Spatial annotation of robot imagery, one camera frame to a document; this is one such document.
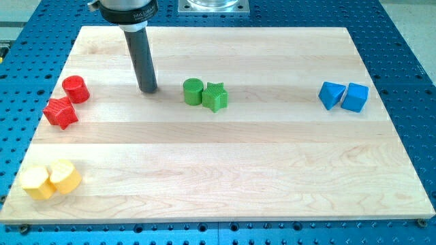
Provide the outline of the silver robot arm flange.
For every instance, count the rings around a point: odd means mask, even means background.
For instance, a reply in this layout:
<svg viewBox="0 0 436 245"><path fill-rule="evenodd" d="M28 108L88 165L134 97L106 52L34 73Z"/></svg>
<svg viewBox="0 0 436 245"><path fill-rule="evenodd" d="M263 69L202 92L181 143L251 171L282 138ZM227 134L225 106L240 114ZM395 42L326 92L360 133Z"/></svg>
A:
<svg viewBox="0 0 436 245"><path fill-rule="evenodd" d="M99 10L104 20L117 25L148 21L159 9L157 0L94 0L87 5L90 11Z"/></svg>

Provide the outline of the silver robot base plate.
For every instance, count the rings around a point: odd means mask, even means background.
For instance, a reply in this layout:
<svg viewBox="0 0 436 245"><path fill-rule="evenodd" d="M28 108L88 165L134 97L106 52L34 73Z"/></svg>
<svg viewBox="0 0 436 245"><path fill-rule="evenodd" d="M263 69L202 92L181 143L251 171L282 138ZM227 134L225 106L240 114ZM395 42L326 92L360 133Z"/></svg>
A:
<svg viewBox="0 0 436 245"><path fill-rule="evenodd" d="M250 13L249 0L178 0L177 10L181 16Z"/></svg>

